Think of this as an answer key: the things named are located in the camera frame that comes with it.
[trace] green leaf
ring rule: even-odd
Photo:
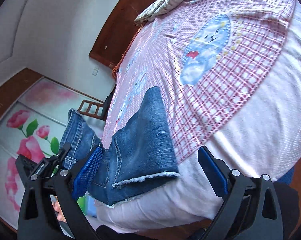
[[[37,127],[38,127],[38,122],[37,122],[37,119],[35,119],[26,128],[26,136],[27,136],[27,138],[29,136],[33,135],[33,133],[37,129]]]
[[[52,143],[51,143],[51,150],[54,154],[57,154],[59,151],[59,142],[56,137],[52,138]]]

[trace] cartoon puppy print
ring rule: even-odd
[[[230,19],[220,14],[209,20],[186,46],[182,57],[180,83],[195,85],[216,63],[216,56],[228,44]]]

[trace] denim jeans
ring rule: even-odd
[[[71,143],[63,162],[64,167],[70,169],[76,160],[84,158],[100,143],[100,139],[76,110],[69,111],[68,119],[60,147],[65,142]],[[88,192],[111,206],[178,176],[160,90],[152,87],[146,91],[138,112],[112,136],[109,149],[103,148],[103,160]]]

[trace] pink plaid blanket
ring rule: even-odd
[[[117,74],[102,142],[146,90],[161,90],[178,163],[253,95],[286,38],[295,0],[185,0],[137,35]]]

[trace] finger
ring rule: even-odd
[[[58,215],[57,215],[57,220],[58,221],[63,221],[65,219],[64,215],[62,212],[60,212]]]
[[[56,212],[61,212],[61,208],[60,208],[60,205],[59,205],[58,201],[56,201],[55,204],[54,204],[54,210]]]

